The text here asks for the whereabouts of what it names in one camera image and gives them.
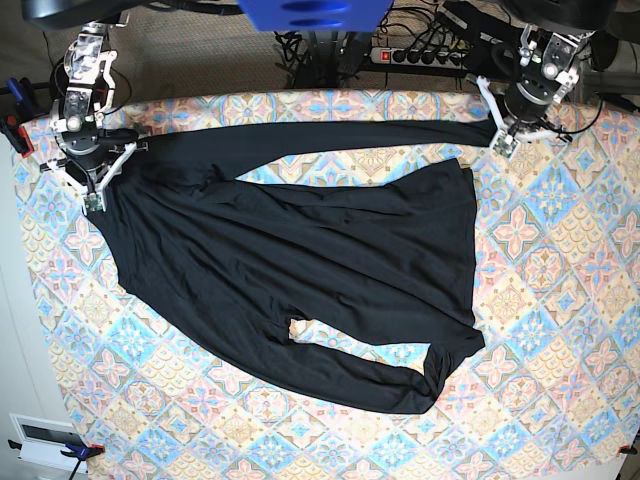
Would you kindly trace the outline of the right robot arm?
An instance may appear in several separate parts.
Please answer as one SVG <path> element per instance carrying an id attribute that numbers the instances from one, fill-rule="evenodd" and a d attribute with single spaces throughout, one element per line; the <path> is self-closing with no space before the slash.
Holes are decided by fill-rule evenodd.
<path id="1" fill-rule="evenodd" d="M 122 14 L 140 1 L 23 1 L 25 21 L 42 30 L 79 26 L 61 68 L 67 76 L 62 97 L 53 102 L 50 125 L 64 158 L 49 160 L 43 171 L 53 172 L 81 197 L 83 211 L 107 209 L 106 191 L 122 166 L 138 149 L 139 134 L 109 129 L 116 82 L 112 66 L 118 53 L 109 46 L 109 30 L 124 26 Z"/>

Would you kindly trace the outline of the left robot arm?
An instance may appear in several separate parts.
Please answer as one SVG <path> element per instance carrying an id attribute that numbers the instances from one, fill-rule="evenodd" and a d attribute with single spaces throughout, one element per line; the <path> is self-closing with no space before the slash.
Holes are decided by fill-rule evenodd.
<path id="1" fill-rule="evenodd" d="M 524 143 L 557 137 L 569 142 L 582 127 L 569 131 L 553 125 L 547 113 L 578 84 L 580 54 L 616 8 L 614 1 L 503 1 L 510 15 L 524 23 L 517 41 L 492 47 L 494 62 L 510 80 L 501 98 L 490 81 L 474 79 L 489 106 L 496 132 L 489 147 L 510 159 Z"/>

